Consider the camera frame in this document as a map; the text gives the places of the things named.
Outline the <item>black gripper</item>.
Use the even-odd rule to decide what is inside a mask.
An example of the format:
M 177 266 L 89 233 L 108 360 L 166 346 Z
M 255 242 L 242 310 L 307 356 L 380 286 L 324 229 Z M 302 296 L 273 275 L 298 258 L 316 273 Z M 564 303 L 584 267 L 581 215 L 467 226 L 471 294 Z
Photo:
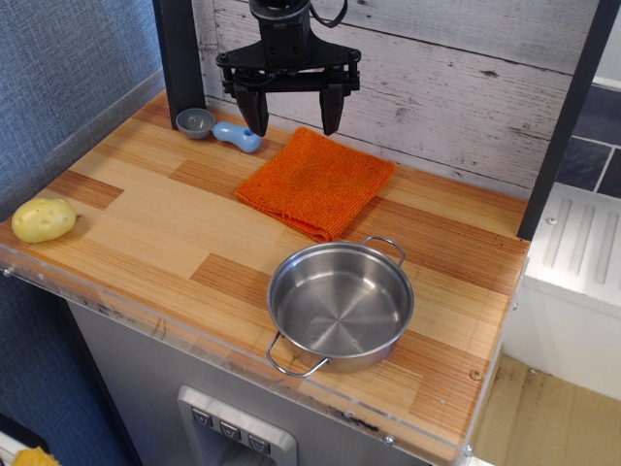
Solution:
M 248 129 L 263 137 L 269 113 L 264 92 L 320 91 L 323 132 L 339 130 L 345 95 L 360 88 L 357 49 L 328 43 L 311 30 L 316 19 L 337 26 L 347 11 L 343 4 L 332 20 L 321 18 L 310 1 L 250 1 L 260 40 L 250 46 L 220 53 L 224 91 L 233 95 Z

